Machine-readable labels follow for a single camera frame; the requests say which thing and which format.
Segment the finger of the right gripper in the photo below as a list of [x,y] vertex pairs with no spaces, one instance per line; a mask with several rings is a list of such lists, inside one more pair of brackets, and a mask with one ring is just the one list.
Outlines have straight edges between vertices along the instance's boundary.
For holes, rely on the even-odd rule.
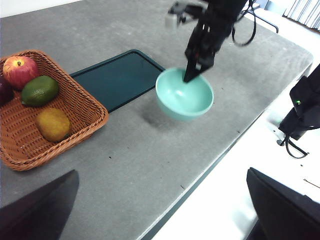
[[196,59],[188,60],[183,81],[189,83],[201,73],[201,70],[202,65]]
[[213,58],[200,58],[198,60],[198,64],[200,65],[200,73],[203,73],[213,67],[214,59]]

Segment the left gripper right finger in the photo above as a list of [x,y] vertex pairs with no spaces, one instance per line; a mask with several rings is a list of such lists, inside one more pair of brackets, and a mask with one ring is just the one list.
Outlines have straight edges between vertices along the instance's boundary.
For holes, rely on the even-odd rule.
[[248,240],[318,240],[320,204],[251,167],[246,182],[257,222]]

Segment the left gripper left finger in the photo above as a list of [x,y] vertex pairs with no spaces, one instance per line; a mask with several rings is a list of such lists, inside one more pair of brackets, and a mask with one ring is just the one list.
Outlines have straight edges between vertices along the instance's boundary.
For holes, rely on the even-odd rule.
[[72,212],[79,174],[71,170],[0,209],[2,240],[58,240]]

